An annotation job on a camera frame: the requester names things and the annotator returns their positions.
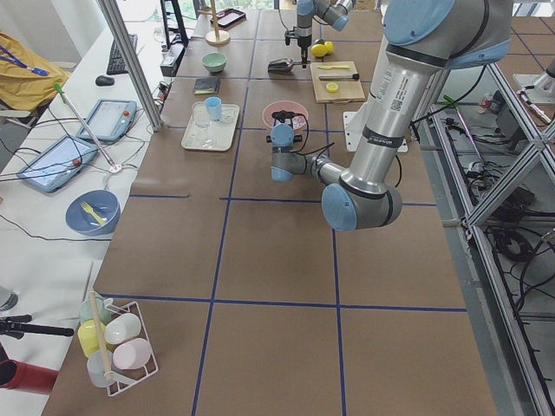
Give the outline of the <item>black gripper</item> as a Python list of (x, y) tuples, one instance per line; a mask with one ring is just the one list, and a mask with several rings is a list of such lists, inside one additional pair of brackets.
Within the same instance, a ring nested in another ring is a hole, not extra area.
[(304, 127), (304, 115), (292, 111), (278, 110), (271, 112), (265, 118), (265, 125), (270, 129), (279, 124), (288, 125), (296, 132)]

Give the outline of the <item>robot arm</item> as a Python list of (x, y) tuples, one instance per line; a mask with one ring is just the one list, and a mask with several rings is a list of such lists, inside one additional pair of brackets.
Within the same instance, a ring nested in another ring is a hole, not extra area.
[(319, 151), (293, 147), (285, 123), (271, 129), (271, 177), (289, 181), (311, 175), (324, 183), (323, 215), (337, 231), (382, 227), (402, 210), (398, 191), (385, 178), (420, 105), (431, 76), (497, 62), (509, 50), (510, 1), (391, 1), (366, 120), (348, 167)]
[(349, 13), (355, 8), (356, 0), (297, 1), (297, 25), (288, 32), (287, 39), (296, 39), (301, 51), (301, 63), (308, 64), (309, 47), (312, 44), (312, 22), (315, 17), (336, 31), (342, 31), (349, 22)]

